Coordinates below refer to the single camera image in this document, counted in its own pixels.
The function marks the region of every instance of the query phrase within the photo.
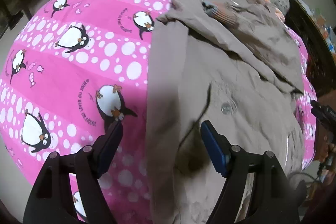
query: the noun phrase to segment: metal screw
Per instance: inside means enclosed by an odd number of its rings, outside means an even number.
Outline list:
[[[272,151],[266,151],[266,155],[269,156],[270,158],[274,157],[274,153]]]
[[[56,158],[56,157],[57,157],[57,152],[51,152],[50,155],[49,155],[49,157],[50,157],[51,159]]]
[[[92,150],[92,147],[90,145],[83,147],[84,152],[90,152],[91,150]]]
[[[240,146],[235,144],[235,145],[231,146],[231,149],[234,152],[239,152],[240,151]]]
[[[224,115],[231,114],[231,105],[229,103],[222,104],[221,110]]]

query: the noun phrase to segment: blue gripper pad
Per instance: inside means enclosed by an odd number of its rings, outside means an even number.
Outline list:
[[[223,177],[228,175],[228,163],[230,162],[230,143],[223,135],[219,135],[210,121],[201,124],[201,137],[208,151],[216,172]]]

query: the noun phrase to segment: cartoon penguin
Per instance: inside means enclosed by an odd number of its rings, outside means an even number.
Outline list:
[[[81,195],[79,194],[79,191],[75,192],[73,194],[73,203],[75,205],[76,212],[79,214],[79,216],[87,222],[86,213],[84,211]]]
[[[121,95],[121,86],[103,85],[96,92],[97,108],[105,122],[107,130],[113,121],[124,119],[126,115],[137,117],[138,115],[125,106],[125,100]]]
[[[56,11],[60,11],[60,10],[63,10],[64,7],[68,7],[70,6],[69,4],[67,4],[68,0],[56,0],[52,6],[53,8],[53,12],[51,14],[51,17],[53,17],[54,13]]]
[[[133,22],[139,28],[139,36],[142,39],[143,32],[154,30],[154,21],[149,12],[139,11],[133,15]]]
[[[21,141],[26,145],[35,148],[31,153],[36,153],[42,149],[48,148],[51,144],[50,133],[45,127],[41,114],[40,120],[28,112],[26,109],[26,118],[23,122]]]
[[[66,53],[74,52],[80,48],[84,48],[89,42],[84,25],[82,28],[70,26],[67,32],[55,43],[55,46],[69,48]]]
[[[25,59],[25,52],[26,50],[19,50],[13,59],[12,75],[10,77],[10,82],[9,82],[10,84],[12,83],[13,75],[17,74],[21,68],[26,69],[26,65],[23,63],[23,60]]]

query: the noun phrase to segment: pink bedsheet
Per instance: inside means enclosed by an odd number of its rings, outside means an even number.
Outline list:
[[[295,40],[300,50],[302,80],[304,87],[304,95],[300,96],[296,101],[296,119],[298,120],[303,132],[304,138],[304,155],[302,161],[302,169],[306,168],[314,158],[314,142],[316,131],[316,118],[310,113],[311,100],[316,100],[316,93],[307,79],[307,60],[308,52],[301,37],[299,37],[291,28],[287,27],[290,36]]]

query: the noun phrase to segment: bed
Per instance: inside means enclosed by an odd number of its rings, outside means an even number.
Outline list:
[[[51,0],[19,33],[1,74],[1,135],[17,167],[33,184],[53,151],[76,153],[116,119],[124,138],[109,171],[98,180],[118,223],[151,222],[145,159],[148,57],[155,18],[171,0]],[[305,77],[296,118],[304,134],[302,167],[314,156],[316,99]],[[78,215],[86,215],[70,175]]]

